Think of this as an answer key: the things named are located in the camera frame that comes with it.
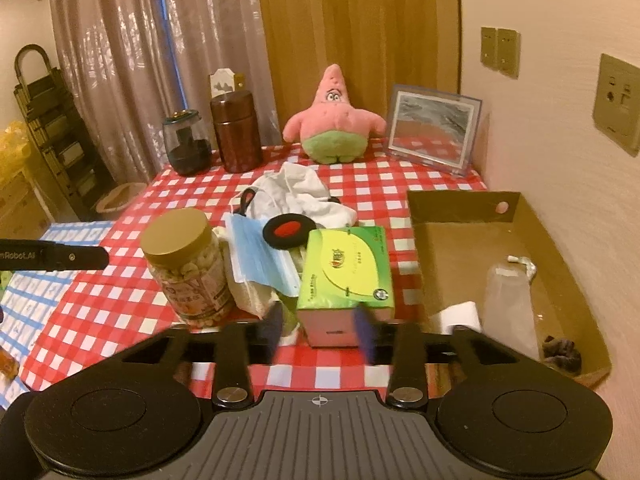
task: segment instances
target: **jar lid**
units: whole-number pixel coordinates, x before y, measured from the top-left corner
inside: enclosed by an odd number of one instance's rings
[[[165,117],[162,124],[164,126],[168,126],[169,124],[179,124],[196,117],[200,117],[197,110],[181,110],[180,112],[175,112],[171,117]]]
[[[181,267],[211,243],[207,216],[193,207],[168,211],[153,220],[140,236],[149,263]]]
[[[255,113],[254,96],[248,90],[220,94],[211,100],[210,106],[215,123],[239,121]]]

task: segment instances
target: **dark thermos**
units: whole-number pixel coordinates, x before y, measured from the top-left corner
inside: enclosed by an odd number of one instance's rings
[[[229,173],[245,173],[260,166],[262,148],[251,92],[227,92],[214,97],[210,105],[225,170]]]

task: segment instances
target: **cardboard tray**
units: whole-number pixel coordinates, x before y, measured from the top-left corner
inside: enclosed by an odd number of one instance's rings
[[[611,370],[609,353],[580,288],[551,236],[520,193],[489,191],[409,191],[409,210],[422,273],[424,330],[444,308],[482,304],[489,268],[509,254],[528,256],[538,267],[531,301],[539,344],[547,335],[575,342],[582,373],[593,387]],[[498,212],[498,204],[506,211]]]

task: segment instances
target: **blue checkered tablecloth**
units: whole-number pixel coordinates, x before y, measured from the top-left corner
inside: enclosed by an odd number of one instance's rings
[[[42,240],[71,245],[97,245],[113,222],[75,222],[52,224]],[[0,324],[0,346],[22,365],[35,345],[50,314],[78,273],[77,270],[16,272],[0,301],[4,320]],[[28,389],[20,378],[0,376],[0,406],[7,408]]]

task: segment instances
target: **wall socket plate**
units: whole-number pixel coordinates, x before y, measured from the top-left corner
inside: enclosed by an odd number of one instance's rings
[[[593,121],[629,155],[638,155],[640,68],[607,54],[600,56]]]
[[[510,28],[498,29],[497,68],[504,75],[518,78],[520,73],[520,33]]]
[[[498,30],[491,27],[482,27],[480,35],[480,62],[485,67],[496,70],[498,68]]]

